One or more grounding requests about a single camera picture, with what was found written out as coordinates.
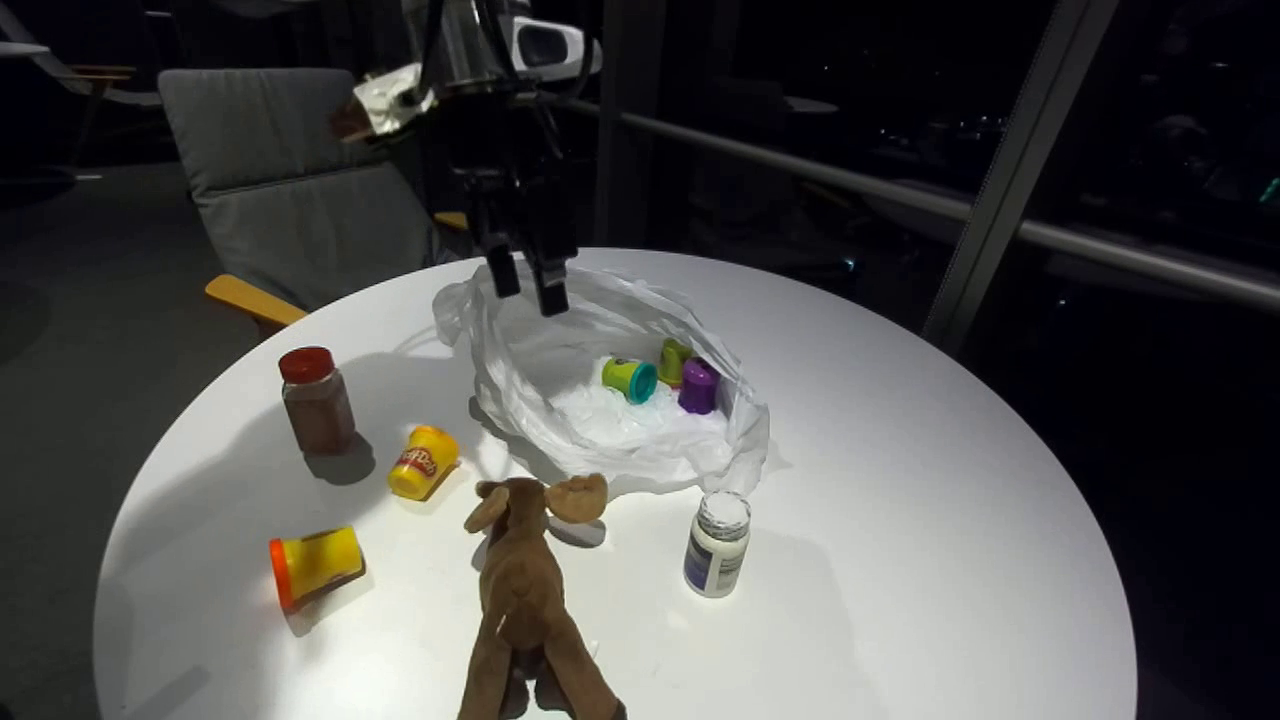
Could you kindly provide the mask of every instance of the clear plastic bag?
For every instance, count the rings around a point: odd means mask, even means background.
[[[602,474],[612,496],[759,484],[764,401],[727,347],[650,284],[571,270],[568,312],[538,315],[527,274],[519,297],[500,302],[479,270],[434,297],[434,328],[455,352],[470,352],[484,420],[538,447],[565,477]],[[654,363],[662,339],[687,345],[719,371],[712,417],[671,414],[671,389],[646,406],[601,393],[602,357]]]

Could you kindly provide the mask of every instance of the yellow cup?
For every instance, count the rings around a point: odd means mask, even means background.
[[[364,576],[364,552],[352,528],[327,528],[316,537],[275,537],[268,543],[275,597],[284,612],[333,591],[336,585]]]
[[[402,452],[386,477],[394,496],[428,501],[442,477],[455,467],[455,439],[434,425],[416,425],[402,439]]]

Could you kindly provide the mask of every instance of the round white table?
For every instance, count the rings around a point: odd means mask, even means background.
[[[1130,720],[1136,645],[1114,562],[1071,477],[975,377],[910,333],[769,274],[584,253],[683,297],[771,407],[736,597],[681,576],[695,491],[618,496],[601,550],[554,543],[568,609],[631,720]],[[354,294],[235,359],[139,467],[101,568],[104,720],[442,720],[477,600],[477,467],[428,503],[384,474],[412,420],[493,447],[431,297],[479,265]],[[327,345],[375,467],[301,459],[275,357]],[[352,523],[369,576],[284,622],[268,537]]]

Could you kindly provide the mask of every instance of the stuffed toy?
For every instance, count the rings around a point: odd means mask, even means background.
[[[602,686],[584,635],[565,609],[565,576],[545,540],[549,512],[590,523],[607,503],[602,477],[484,480],[466,532],[489,532],[479,568],[479,635],[466,665],[458,720],[522,718],[527,686],[538,707],[571,720],[625,720],[627,707]]]

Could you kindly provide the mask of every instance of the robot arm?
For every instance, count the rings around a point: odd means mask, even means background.
[[[373,132],[402,123],[438,132],[500,297],[519,294],[512,265],[519,244],[545,315],[565,312],[577,234],[558,132],[538,84],[601,74],[601,50],[580,29],[514,18],[512,0],[416,0],[409,22],[419,61],[354,87]],[[519,120],[533,120],[533,139],[512,137]]]

